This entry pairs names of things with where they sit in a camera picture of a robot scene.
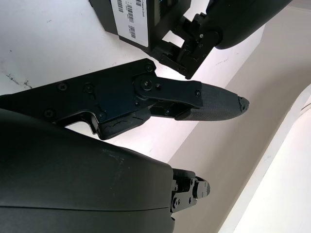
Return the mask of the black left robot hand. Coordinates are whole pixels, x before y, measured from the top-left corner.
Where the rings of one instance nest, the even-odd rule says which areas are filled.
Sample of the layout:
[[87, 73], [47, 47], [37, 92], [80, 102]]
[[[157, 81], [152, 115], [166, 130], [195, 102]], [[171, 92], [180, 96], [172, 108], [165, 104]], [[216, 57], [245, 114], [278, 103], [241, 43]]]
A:
[[169, 28], [184, 40], [181, 47], [161, 40], [151, 56], [191, 79], [213, 48], [224, 50], [247, 39], [267, 23], [288, 0], [212, 0], [192, 20], [174, 15]]

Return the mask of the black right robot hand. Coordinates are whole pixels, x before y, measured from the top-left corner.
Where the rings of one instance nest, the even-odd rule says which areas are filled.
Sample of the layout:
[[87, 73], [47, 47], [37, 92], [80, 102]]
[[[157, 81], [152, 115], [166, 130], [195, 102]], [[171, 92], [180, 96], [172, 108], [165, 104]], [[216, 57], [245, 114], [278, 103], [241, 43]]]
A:
[[249, 101], [156, 76], [149, 59], [0, 98], [3, 233], [171, 233], [210, 193], [192, 171], [109, 144], [150, 117], [221, 121]]

